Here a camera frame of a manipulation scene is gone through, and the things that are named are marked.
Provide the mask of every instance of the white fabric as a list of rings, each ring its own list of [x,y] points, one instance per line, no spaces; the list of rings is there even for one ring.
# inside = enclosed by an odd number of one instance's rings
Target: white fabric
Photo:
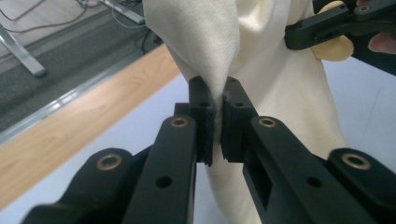
[[[218,106],[227,76],[239,79],[260,115],[282,120],[320,157],[344,147],[321,61],[286,48],[287,24],[313,15],[312,0],[144,0],[147,25],[169,48],[186,79],[201,76]],[[207,168],[230,223],[261,223],[240,164]]]

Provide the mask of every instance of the cloth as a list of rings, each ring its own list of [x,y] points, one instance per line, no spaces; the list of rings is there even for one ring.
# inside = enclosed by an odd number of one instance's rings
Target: cloth
[[[169,48],[186,79],[201,76],[218,114],[211,188],[229,223],[261,223],[241,164],[219,145],[221,99],[227,76],[241,81],[260,115],[282,120],[316,155],[346,145],[320,60],[310,49],[290,50],[286,25],[314,15],[312,0],[144,0],[147,25]]]

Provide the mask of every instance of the silver metal bar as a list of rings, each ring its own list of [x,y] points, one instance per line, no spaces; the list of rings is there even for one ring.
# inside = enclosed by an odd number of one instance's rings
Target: silver metal bar
[[[36,60],[29,51],[26,50],[18,41],[8,33],[8,31],[0,23],[0,41],[11,53],[23,63],[23,65],[35,77],[43,77],[47,74],[47,69]]]
[[[133,12],[132,10],[122,6],[120,3],[114,0],[100,0],[100,1],[106,6],[118,11],[121,15],[125,16],[131,21],[136,22],[138,25],[143,25],[145,23],[145,19],[143,17]]]

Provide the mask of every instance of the yellow pad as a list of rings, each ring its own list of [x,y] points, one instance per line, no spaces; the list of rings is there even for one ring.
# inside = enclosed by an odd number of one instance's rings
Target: yellow pad
[[[342,1],[330,2],[328,5],[322,8],[319,12],[327,11],[333,7],[338,7],[343,4]],[[343,61],[353,53],[352,42],[344,35],[331,39],[324,43],[311,47],[312,52],[317,59],[339,62]]]

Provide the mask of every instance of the gray carpet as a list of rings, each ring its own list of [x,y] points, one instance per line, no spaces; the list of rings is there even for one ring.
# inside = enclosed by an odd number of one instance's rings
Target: gray carpet
[[[119,18],[133,25],[122,16]],[[20,63],[1,72],[0,132],[125,57],[140,58],[140,46],[147,32],[146,27],[128,29],[119,25],[107,10],[28,46],[49,72],[35,78]],[[153,33],[148,36],[147,50],[157,46],[154,38]],[[9,66],[12,62],[15,59],[8,57],[1,63]]]

